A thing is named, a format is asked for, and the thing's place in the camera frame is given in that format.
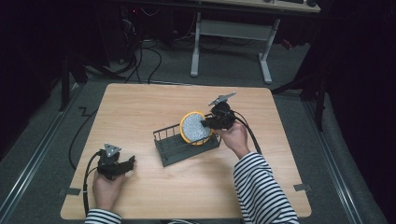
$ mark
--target black cable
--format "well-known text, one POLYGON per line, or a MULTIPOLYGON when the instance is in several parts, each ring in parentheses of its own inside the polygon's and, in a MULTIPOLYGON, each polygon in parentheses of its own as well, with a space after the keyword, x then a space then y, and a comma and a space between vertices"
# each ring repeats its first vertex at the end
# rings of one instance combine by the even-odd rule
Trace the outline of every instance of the black cable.
POLYGON ((228 44, 238 45, 238 46, 245 46, 245 45, 255 44, 255 43, 259 42, 259 41, 258 40, 253 40, 253 39, 249 39, 248 41, 246 41, 244 43, 237 43, 237 42, 234 42, 234 41, 231 41, 231 40, 225 38, 224 42, 226 42, 228 44))
POLYGON ((176 44, 176 45, 178 45, 178 46, 181 46, 181 47, 189 47, 189 46, 192 46, 192 45, 195 44, 195 42, 194 42, 193 40, 189 41, 189 39, 192 38, 192 37, 194 37, 194 35, 185 37, 185 38, 183 38, 183 39, 174 40, 173 43, 176 44), (180 41, 189 41, 190 43, 187 44, 187 45, 183 45, 183 44, 177 43, 177 42, 180 42, 180 41))
POLYGON ((93 159, 95 159, 96 156, 100 156, 102 153, 102 151, 97 151, 95 154, 93 154, 93 156, 91 157, 90 161, 88 162, 87 165, 87 169, 85 170, 85 175, 84 175, 84 185, 82 186, 82 200, 84 202, 84 209, 85 209, 85 216, 88 215, 88 211, 90 210, 90 206, 88 203, 88 184, 87 184, 87 180, 88 180, 88 175, 91 173, 90 172, 90 167, 91 167, 91 163, 93 161, 93 159))
POLYGON ((200 48, 201 49, 206 49, 206 50, 215 50, 215 49, 218 49, 218 48, 220 48, 221 46, 222 46, 222 44, 223 44, 223 42, 224 42, 224 38, 222 37, 221 39, 220 39, 220 42, 219 42, 219 44, 217 45, 217 46, 215 46, 214 48, 205 48, 203 45, 199 45, 200 46, 200 48))
POLYGON ((256 148, 257 152, 258 152, 259 154, 262 154, 262 149, 260 148, 259 143, 257 142, 257 139, 256 139, 256 137, 254 136, 253 131, 251 131, 250 127, 248 126, 248 123, 246 122, 246 120, 241 120, 240 118, 238 118, 237 116, 231 114, 230 112, 226 112, 226 111, 218 110, 218 109, 212 109, 212 110, 218 111, 218 112, 223 113, 223 114, 225 114, 225 115, 229 115, 229 116, 231 116, 231 117, 237 119, 239 122, 241 122, 241 123, 247 128, 247 131, 248 131, 248 133, 250 134, 251 140, 253 140, 253 144, 254 144, 254 147, 256 148))
MULTIPOLYGON (((124 83, 127 83, 127 82, 129 81, 129 79, 132 77, 132 75, 134 74, 134 72, 137 71, 137 69, 139 68, 140 64, 142 63, 142 58, 143 58, 142 43, 140 43, 139 49, 140 49, 140 59, 139 59, 139 63, 136 63, 136 64, 134 65, 134 71, 132 71, 131 74, 125 79, 125 82, 124 82, 124 83)), ((142 81, 140 80, 140 76, 139 76, 139 75, 137 75, 137 79, 138 79, 139 83, 141 84, 142 81)))
POLYGON ((146 50, 150 50, 150 51, 156 53, 160 57, 160 61, 158 62, 157 67, 155 67, 155 69, 148 76, 148 84, 149 84, 152 75, 154 75, 154 73, 157 71, 157 69, 160 67, 161 63, 163 62, 163 57, 161 56, 161 54, 157 50, 154 50, 154 49, 146 49, 146 50))
POLYGON ((81 124, 81 126, 79 126, 79 129, 78 129, 78 131, 76 132, 75 136, 73 137, 72 143, 70 144, 68 156, 69 156, 70 165, 73 167, 74 170, 76 170, 76 166, 75 166, 75 164, 72 162, 72 155, 71 155, 71 154, 72 154, 72 147, 73 147, 73 145, 74 145, 74 143, 75 143, 75 141, 76 141, 76 139, 77 139, 77 136, 78 136, 79 132, 81 132, 81 130, 82 130, 82 128, 84 127, 84 125, 88 122, 88 120, 90 120, 90 118, 92 118, 92 116, 93 116, 94 114, 96 114, 96 112, 98 112, 98 109, 96 109, 95 111, 93 111, 93 112, 85 119, 85 121, 81 124))
POLYGON ((97 63, 95 61, 91 61, 90 59, 85 58, 82 55, 71 54, 71 57, 73 57, 79 63, 89 64, 94 69, 98 70, 99 72, 103 73, 104 75, 106 75, 108 77, 112 77, 112 78, 115 78, 115 79, 123 79, 123 77, 120 77, 119 75, 113 73, 112 71, 110 71, 107 68, 103 67, 101 64, 99 64, 99 63, 97 63))
POLYGON ((91 173, 92 173, 92 171, 94 171, 94 170, 96 170, 98 167, 96 166, 95 168, 92 168, 91 170, 90 170, 90 172, 88 173, 88 175, 90 175, 91 173))
MULTIPOLYGON (((123 68, 121 68, 121 69, 119 69, 119 70, 117 70, 115 72, 112 72, 113 74, 119 75, 119 74, 122 74, 124 72, 127 72, 127 71, 131 70, 134 67, 135 60, 134 60, 134 51, 133 51, 133 49, 134 49, 134 45, 133 44, 129 44, 128 47, 127 47, 127 57, 131 58, 131 59, 129 60, 128 64, 125 67, 123 67, 123 68)), ((94 76, 102 76, 102 75, 104 75, 104 73, 94 72, 94 71, 90 70, 87 67, 85 67, 85 71, 87 73, 89 73, 89 74, 94 75, 94 76)))
POLYGON ((173 43, 177 44, 177 41, 179 41, 179 40, 184 40, 184 39, 188 39, 188 38, 191 38, 191 37, 195 36, 195 35, 191 35, 191 30, 194 27, 194 24, 196 23, 195 22, 196 17, 197 17, 197 13, 194 12, 194 16, 192 17, 192 21, 191 21, 191 25, 190 25, 189 31, 187 31, 187 33, 185 35, 183 35, 181 38, 174 39, 173 43))

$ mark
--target gray carpet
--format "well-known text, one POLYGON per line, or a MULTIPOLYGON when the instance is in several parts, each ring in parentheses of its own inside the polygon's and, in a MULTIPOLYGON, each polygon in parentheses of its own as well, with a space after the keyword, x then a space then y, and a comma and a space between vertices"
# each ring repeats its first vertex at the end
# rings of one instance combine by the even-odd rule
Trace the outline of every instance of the gray carpet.
MULTIPOLYGON (((237 46, 223 44, 217 49, 203 49, 200 61, 200 74, 196 78, 190 77, 191 46, 188 41, 180 42, 172 48, 158 43, 152 49, 161 53, 162 63, 151 78, 153 85, 161 82, 187 83, 194 85, 218 86, 246 86, 276 88, 291 81, 301 64, 309 46, 297 47, 286 50, 282 46, 274 45, 268 57, 270 71, 274 83, 271 86, 263 83, 260 66, 257 62, 255 51, 259 49, 260 42, 250 45, 237 46)), ((209 43, 203 47, 214 48, 217 43, 209 43)), ((141 66, 139 67, 140 80, 145 81, 157 66, 160 57, 153 51, 143 50, 141 66)), ((49 151, 36 171, 34 178, 28 185, 17 206, 9 217, 8 223, 81 223, 82 221, 63 220, 60 211, 64 196, 59 195, 62 187, 68 187, 74 170, 68 161, 68 150, 78 129, 87 117, 100 104, 106 85, 115 82, 107 77, 90 76, 89 82, 79 87, 80 93, 70 109, 65 114, 58 132, 53 136, 49 151)), ((134 75, 131 83, 138 82, 134 75)), ((32 116, 29 126, 22 133, 19 140, 0 163, 0 199, 4 201, 12 190, 23 168, 32 157, 37 146, 51 122, 58 114, 61 105, 60 85, 53 89, 51 97, 32 116)), ((308 200, 312 207, 310 217, 301 218, 301 223, 349 223, 346 211, 339 199, 336 188, 332 182, 329 170, 321 153, 321 144, 316 135, 316 129, 311 124, 311 119, 300 102, 295 91, 276 95, 276 106, 285 128, 290 147, 296 160, 301 178, 312 189, 307 192, 308 200)), ((376 204, 370 199, 370 194, 361 180, 359 171, 354 168, 353 160, 347 154, 347 149, 339 135, 337 125, 328 109, 324 118, 324 134, 340 163, 345 162, 343 157, 349 157, 345 167, 352 167, 346 172, 352 182, 356 197, 362 196, 364 202, 360 203, 363 220, 366 223, 386 223, 382 214, 377 210, 376 204)), ((72 161, 78 163, 81 150, 84 147, 90 128, 93 123, 90 119, 82 128, 72 147, 72 161)), ((239 223, 238 220, 200 220, 202 223, 239 223)), ((159 223, 159 220, 125 220, 124 223, 159 223)))

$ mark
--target striped shirt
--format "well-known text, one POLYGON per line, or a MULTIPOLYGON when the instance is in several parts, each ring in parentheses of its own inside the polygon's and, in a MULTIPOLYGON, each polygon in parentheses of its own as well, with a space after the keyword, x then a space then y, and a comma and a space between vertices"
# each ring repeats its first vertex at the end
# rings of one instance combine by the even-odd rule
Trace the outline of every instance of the striped shirt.
MULTIPOLYGON (((234 168, 233 180, 243 219, 250 223, 299 223, 285 193, 273 178, 271 167, 256 152, 248 153, 234 168)), ((117 214, 91 209, 85 223, 120 224, 117 214)), ((173 220, 175 223, 189 223, 173 220)))

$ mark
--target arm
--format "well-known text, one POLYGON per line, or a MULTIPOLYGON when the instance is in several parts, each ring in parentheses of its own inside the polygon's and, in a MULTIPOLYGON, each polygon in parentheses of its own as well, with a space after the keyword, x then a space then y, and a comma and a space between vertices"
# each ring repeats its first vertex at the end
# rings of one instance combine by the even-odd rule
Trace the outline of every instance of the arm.
POLYGON ((264 157, 248 149, 246 128, 235 122, 230 130, 216 130, 239 158, 233 172, 236 194, 245 223, 298 223, 285 193, 273 178, 264 157))
POLYGON ((125 175, 119 175, 114 180, 108 180, 97 171, 95 172, 92 190, 97 208, 90 209, 85 223, 121 223, 121 217, 111 211, 120 194, 120 186, 124 177, 125 175))

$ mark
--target person's left hand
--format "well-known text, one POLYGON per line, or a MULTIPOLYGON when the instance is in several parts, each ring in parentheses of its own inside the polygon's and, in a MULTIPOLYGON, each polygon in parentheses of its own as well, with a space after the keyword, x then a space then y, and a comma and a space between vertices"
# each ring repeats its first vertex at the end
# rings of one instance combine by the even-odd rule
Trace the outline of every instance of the person's left hand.
POLYGON ((111 211, 119 197, 120 187, 125 178, 125 174, 118 175, 114 180, 108 180, 104 175, 100 175, 97 171, 93 178, 93 197, 96 201, 96 207, 111 211))

